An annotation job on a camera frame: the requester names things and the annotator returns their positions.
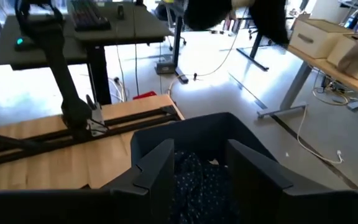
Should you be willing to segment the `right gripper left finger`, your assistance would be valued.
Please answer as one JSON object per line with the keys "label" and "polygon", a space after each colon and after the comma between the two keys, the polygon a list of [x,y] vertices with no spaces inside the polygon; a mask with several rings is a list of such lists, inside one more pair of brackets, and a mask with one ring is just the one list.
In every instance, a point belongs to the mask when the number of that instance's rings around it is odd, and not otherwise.
{"label": "right gripper left finger", "polygon": [[174,140],[166,139],[103,186],[110,191],[102,223],[168,223],[174,180]]}

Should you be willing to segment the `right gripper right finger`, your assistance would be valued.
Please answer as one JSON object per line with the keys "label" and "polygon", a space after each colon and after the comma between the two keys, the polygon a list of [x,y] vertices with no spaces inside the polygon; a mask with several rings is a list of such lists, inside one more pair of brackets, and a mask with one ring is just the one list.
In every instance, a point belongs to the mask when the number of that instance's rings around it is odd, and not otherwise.
{"label": "right gripper right finger", "polygon": [[233,139],[227,142],[227,165],[241,223],[279,223],[283,191],[293,187],[283,167]]}

